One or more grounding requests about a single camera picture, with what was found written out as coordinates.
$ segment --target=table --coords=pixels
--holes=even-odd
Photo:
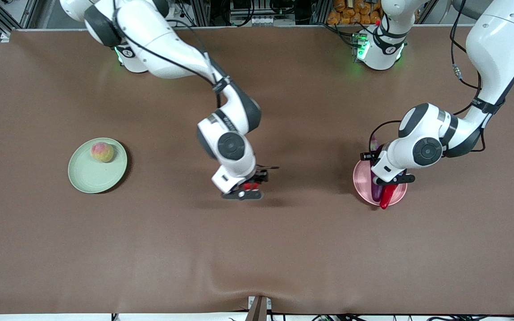
[[[0,45],[0,313],[231,311],[249,295],[280,313],[514,313],[514,88],[485,152],[413,171],[386,211],[353,191],[378,124],[473,98],[449,28],[415,28],[380,72],[320,27],[198,33],[263,110],[248,138],[281,169],[262,201],[222,201],[212,185],[218,164],[195,139],[215,104],[201,79],[131,74],[86,32]],[[87,195],[67,163],[101,136],[126,146],[130,170]]]

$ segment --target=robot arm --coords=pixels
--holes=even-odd
[[[464,118],[429,103],[410,109],[400,123],[399,138],[383,146],[372,167],[383,181],[406,169],[431,166],[442,155],[462,156],[474,148],[514,84],[514,1],[494,0],[469,32],[466,45],[482,79],[471,108]]]
[[[224,195],[249,181],[251,191],[238,199],[259,199],[261,193],[255,192],[254,184],[266,181],[267,172],[257,166],[245,134],[259,126],[261,110],[207,53],[178,37],[163,17],[162,12],[167,14],[163,3],[165,0],[100,0],[86,10],[84,22],[103,45],[124,45],[133,67],[165,79],[197,74],[212,84],[216,94],[227,98],[225,105],[198,123],[198,141],[221,165],[212,181]]]
[[[73,20],[84,21],[84,12],[96,3],[96,0],[60,0],[63,11]]]

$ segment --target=green plate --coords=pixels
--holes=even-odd
[[[108,163],[92,158],[92,145],[104,142],[112,145],[114,156]],[[71,184],[84,193],[100,193],[113,187],[124,175],[128,157],[124,147],[111,138],[95,138],[82,144],[69,161],[69,180]]]

